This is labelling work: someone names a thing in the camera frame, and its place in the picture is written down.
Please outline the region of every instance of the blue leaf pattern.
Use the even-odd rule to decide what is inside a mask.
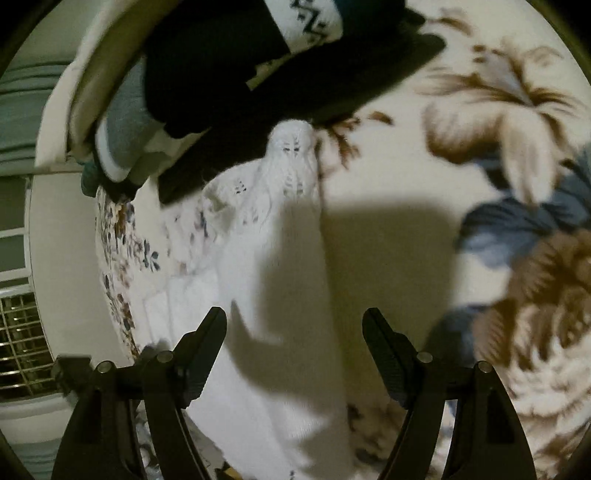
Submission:
[[[456,247],[478,255],[487,267],[498,268],[528,255],[541,238],[556,230],[570,233],[590,226],[590,159],[591,144],[569,165],[571,172],[562,178],[551,200],[536,209],[510,196],[478,206],[464,218]],[[504,186],[495,154],[474,162],[497,188]]]
[[[474,341],[472,322],[488,308],[487,305],[470,304],[446,313],[431,329],[425,350],[433,356],[464,367],[473,367]]]

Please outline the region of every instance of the floral bedspread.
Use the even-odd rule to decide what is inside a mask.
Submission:
[[[491,362],[552,478],[591,419],[591,87],[524,0],[408,3],[445,51],[318,131],[335,319],[379,306],[417,346],[437,326],[435,350]],[[207,225],[197,196],[162,210],[153,183],[125,205],[99,193],[97,219],[132,359],[144,300],[191,271]],[[361,334],[346,351],[349,384],[373,388]]]

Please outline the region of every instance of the white fabric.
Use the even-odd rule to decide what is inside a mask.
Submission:
[[[333,0],[265,0],[290,52],[299,53],[343,36],[343,20]]]
[[[152,29],[179,0],[109,0],[84,36],[43,110],[35,167],[50,170],[69,151],[82,158],[89,131]]]
[[[187,412],[243,478],[353,472],[314,143],[309,124],[283,122],[265,158],[214,180],[203,194],[214,247],[146,303],[155,342],[172,345],[212,305],[228,314],[226,342]]]

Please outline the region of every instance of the knit fabric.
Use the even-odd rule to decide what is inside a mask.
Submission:
[[[245,167],[252,181],[239,166],[208,186],[214,247],[147,302],[155,341],[178,341],[213,304],[228,314],[226,342],[187,412],[243,478],[353,475],[314,145],[309,124],[283,122],[267,155]]]

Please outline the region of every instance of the brown floral pattern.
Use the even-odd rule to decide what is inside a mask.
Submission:
[[[418,86],[434,98],[423,112],[427,148],[455,164],[498,151],[515,197],[529,205],[545,202],[560,163],[588,140],[578,137],[579,128],[591,130],[589,108],[544,73],[559,68],[563,56],[547,46],[521,49],[506,38],[498,47],[484,45],[461,11],[431,23],[465,35],[472,66],[465,73],[438,65]]]
[[[131,359],[139,356],[141,346],[134,338],[136,328],[127,298],[134,271],[158,272],[159,253],[136,232],[135,207],[131,202],[111,202],[102,190],[97,195],[97,235],[102,253],[102,282],[111,319],[117,327]]]
[[[349,139],[349,134],[358,130],[367,122],[394,126],[394,119],[387,113],[374,111],[365,116],[353,115],[345,119],[336,119],[326,125],[317,125],[318,143],[316,155],[322,167],[320,174],[326,178],[339,168],[349,169],[351,161],[359,158],[362,152]]]
[[[557,232],[518,261],[506,297],[473,324],[477,359],[501,376],[550,479],[591,418],[591,232]]]

